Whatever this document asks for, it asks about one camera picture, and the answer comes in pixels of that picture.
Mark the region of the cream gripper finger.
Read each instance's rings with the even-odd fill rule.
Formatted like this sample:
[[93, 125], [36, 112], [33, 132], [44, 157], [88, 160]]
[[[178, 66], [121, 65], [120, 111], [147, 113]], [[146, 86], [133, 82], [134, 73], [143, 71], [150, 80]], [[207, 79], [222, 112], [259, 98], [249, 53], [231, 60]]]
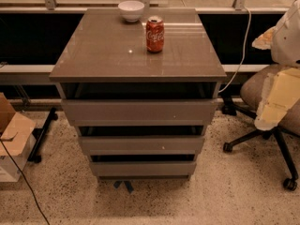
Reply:
[[264, 33], [262, 33], [261, 35], [259, 35], [254, 39], [254, 41], [252, 42], [252, 46], [259, 50], [270, 50], [273, 41], [274, 32], [275, 32], [275, 27], [269, 28]]
[[262, 86], [262, 100], [254, 125], [266, 131], [276, 127], [300, 99], [300, 70], [288, 68], [276, 74], [268, 73]]

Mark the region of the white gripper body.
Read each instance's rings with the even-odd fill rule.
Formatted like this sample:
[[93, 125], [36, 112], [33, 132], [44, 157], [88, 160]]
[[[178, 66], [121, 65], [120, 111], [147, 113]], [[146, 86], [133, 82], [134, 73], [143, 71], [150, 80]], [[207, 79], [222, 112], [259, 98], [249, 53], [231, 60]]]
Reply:
[[281, 65], [300, 66], [300, 0], [295, 0], [277, 22], [271, 56]]

